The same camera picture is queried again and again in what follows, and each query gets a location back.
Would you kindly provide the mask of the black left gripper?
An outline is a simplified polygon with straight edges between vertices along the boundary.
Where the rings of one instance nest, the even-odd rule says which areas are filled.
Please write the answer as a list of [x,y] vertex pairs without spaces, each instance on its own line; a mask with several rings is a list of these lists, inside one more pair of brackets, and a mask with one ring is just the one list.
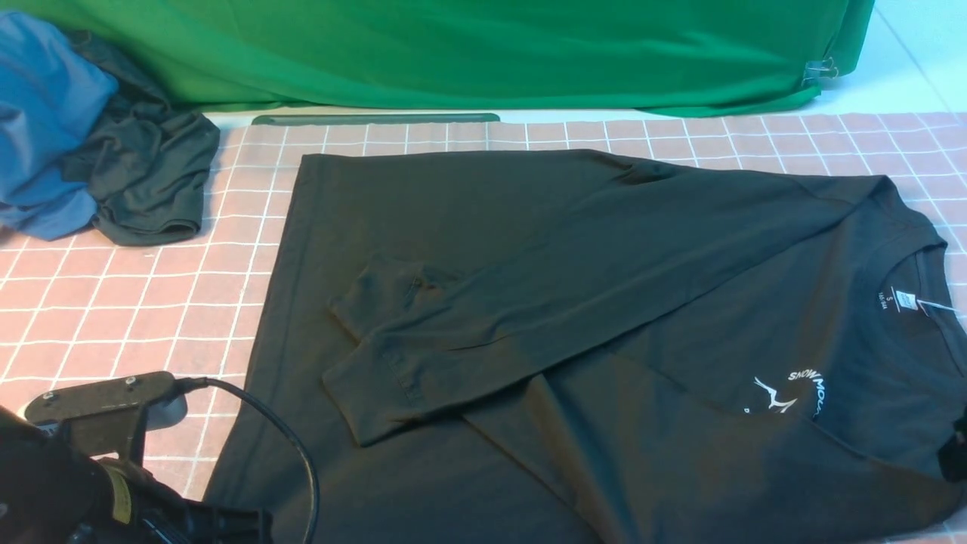
[[272,517],[186,499],[144,468],[97,460],[107,478],[107,528],[100,543],[272,543]]

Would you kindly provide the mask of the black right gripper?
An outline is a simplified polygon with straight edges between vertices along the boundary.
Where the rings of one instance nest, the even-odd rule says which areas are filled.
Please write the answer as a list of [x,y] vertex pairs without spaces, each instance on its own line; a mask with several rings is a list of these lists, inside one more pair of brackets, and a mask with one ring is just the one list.
[[966,480],[966,413],[952,424],[953,433],[938,451],[941,475],[949,482]]

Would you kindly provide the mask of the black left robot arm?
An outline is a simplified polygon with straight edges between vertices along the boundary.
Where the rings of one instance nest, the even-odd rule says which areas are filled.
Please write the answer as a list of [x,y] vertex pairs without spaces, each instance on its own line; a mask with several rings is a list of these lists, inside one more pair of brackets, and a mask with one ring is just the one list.
[[183,498],[151,472],[94,460],[2,410],[4,543],[270,543],[270,516]]

